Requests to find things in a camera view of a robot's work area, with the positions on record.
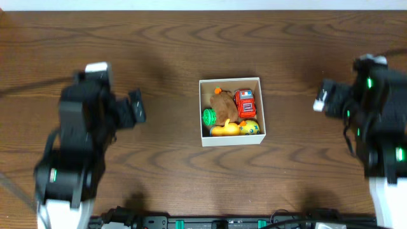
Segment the green ridged ball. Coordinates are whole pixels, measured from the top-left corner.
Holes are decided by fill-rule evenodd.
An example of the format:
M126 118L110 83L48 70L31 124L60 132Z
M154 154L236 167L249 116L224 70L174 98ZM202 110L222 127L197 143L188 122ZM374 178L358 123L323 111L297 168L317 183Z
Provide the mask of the green ridged ball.
M205 125L215 125L217 120L216 112L213 109L204 109L202 120Z

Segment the yellow letter ball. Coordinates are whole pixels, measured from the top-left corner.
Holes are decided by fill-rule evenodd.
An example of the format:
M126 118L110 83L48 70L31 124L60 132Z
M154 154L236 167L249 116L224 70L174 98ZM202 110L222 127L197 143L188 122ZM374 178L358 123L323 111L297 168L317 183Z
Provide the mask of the yellow letter ball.
M261 133L259 124L254 120L244 120L239 124L240 135L258 135Z

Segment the red toy fire truck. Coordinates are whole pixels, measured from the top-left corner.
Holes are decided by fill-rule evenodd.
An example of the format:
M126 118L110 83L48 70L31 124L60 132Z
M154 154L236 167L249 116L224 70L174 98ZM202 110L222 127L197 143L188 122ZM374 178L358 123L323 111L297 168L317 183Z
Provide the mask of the red toy fire truck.
M256 116L257 111L252 90L236 90L234 101L240 118L254 118Z

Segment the brown plush bear toy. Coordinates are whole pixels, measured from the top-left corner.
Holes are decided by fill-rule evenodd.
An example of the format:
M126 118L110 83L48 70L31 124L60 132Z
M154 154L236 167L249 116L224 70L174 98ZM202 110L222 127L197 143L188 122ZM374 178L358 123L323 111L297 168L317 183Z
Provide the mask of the brown plush bear toy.
M216 125L224 125L226 120L238 122L238 109L233 100L233 94L217 87L210 98L210 106L216 113Z

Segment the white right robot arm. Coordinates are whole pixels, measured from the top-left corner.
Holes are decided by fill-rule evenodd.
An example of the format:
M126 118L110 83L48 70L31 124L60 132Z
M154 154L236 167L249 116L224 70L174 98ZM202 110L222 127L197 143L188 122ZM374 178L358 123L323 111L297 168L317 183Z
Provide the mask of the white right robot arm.
M406 74L383 55L353 62L352 85L324 79L313 109L344 124L352 156L364 167L378 226L406 228Z

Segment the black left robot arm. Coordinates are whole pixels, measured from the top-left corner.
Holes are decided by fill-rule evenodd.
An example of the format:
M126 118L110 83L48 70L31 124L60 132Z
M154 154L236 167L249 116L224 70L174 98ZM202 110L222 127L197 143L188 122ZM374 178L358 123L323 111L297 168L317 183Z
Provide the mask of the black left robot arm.
M109 78L107 70L78 71L61 91L60 125L34 169L38 228L86 228L107 148L117 131L146 121L141 91L117 99Z

